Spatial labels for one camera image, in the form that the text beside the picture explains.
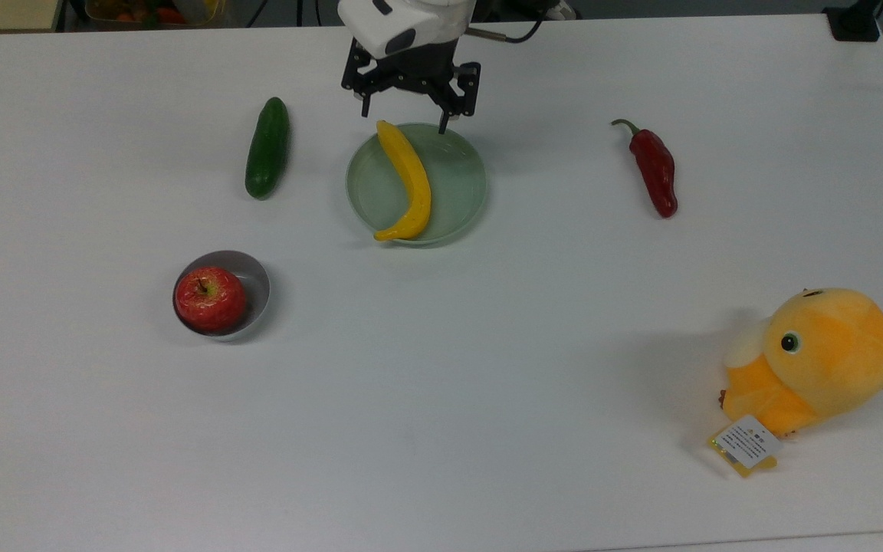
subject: light green plate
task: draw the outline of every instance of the light green plate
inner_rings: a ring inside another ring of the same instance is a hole
[[[454,238],[472,224],[486,202],[486,168],[462,136],[423,123],[398,125],[428,174],[432,216],[425,230],[407,245],[430,245]],[[372,231],[389,228],[407,211],[407,191],[377,136],[365,141],[346,171],[346,193],[360,219]]]

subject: red apple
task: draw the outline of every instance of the red apple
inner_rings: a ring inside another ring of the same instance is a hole
[[[176,312],[201,332],[233,328],[247,309],[248,296],[241,280],[219,266],[197,268],[176,285]]]

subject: green cucumber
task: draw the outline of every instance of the green cucumber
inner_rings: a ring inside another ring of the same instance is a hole
[[[252,198],[265,199],[277,186],[288,162],[288,136],[291,123],[288,109],[280,98],[269,99],[258,115],[257,129],[248,151],[245,188]]]

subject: pepper stem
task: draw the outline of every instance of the pepper stem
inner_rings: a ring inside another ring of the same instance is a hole
[[[623,123],[623,125],[629,127],[629,130],[632,131],[633,135],[638,133],[638,126],[633,125],[633,123],[630,123],[629,121],[626,121],[625,119],[616,119],[612,122],[612,125],[618,125],[618,123]]]

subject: yellow banana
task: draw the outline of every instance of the yellow banana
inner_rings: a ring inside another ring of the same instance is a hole
[[[407,212],[392,227],[374,234],[378,242],[407,240],[421,234],[428,226],[432,212],[432,189],[428,186],[428,174],[411,143],[397,126],[386,121],[377,122],[377,137],[383,151],[407,189]]]

